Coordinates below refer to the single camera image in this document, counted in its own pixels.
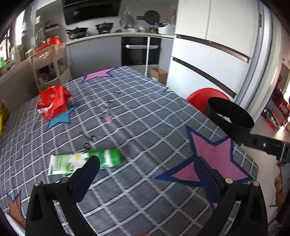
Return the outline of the person's right hand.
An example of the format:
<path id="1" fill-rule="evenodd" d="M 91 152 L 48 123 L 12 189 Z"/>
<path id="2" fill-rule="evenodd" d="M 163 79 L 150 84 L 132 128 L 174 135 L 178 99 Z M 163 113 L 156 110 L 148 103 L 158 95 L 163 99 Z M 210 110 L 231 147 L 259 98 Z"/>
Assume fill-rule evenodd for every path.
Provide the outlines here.
<path id="1" fill-rule="evenodd" d="M 289 162 L 283 163 L 278 161 L 276 165 L 280 169 L 280 173 L 274 180 L 274 186 L 276 189 L 275 203 L 277 206 L 281 206 L 289 193 Z"/>

